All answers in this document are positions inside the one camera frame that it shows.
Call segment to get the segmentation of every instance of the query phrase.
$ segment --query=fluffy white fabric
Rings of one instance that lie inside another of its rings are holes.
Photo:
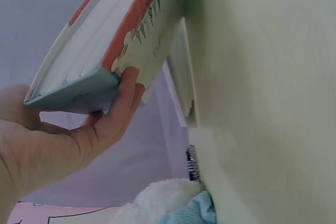
[[[186,206],[201,191],[200,183],[187,179],[151,183],[134,203],[121,207],[110,224],[155,224],[169,212]]]

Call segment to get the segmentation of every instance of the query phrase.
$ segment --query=wrist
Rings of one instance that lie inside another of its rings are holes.
[[[7,169],[0,160],[0,224],[7,223],[18,200],[14,185],[8,177]]]

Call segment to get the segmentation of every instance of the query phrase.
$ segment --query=purple surface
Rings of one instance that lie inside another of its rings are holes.
[[[0,0],[0,88],[30,84],[49,47],[82,0]],[[62,206],[120,206],[150,182],[186,177],[187,130],[180,128],[161,75],[123,139],[88,168],[35,192],[25,201]],[[44,113],[42,119],[77,127],[83,116]]]

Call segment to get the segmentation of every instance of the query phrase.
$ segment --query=red book edge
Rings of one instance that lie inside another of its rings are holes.
[[[68,26],[72,26],[76,19],[79,17],[84,8],[89,4],[91,0],[84,0],[79,6],[75,14],[68,22]],[[114,37],[111,39],[111,43],[107,48],[103,60],[102,67],[108,72],[111,71],[111,66],[115,59],[120,56],[124,47],[124,38],[129,31],[136,30],[144,16],[150,7],[153,0],[134,0],[120,23]]]

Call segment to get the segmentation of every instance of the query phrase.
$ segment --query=pink surface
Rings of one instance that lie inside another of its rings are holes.
[[[58,223],[62,223],[62,217],[65,219],[67,217],[89,215],[102,210],[102,208],[54,207],[18,203],[7,223],[48,224],[52,218],[59,218]]]

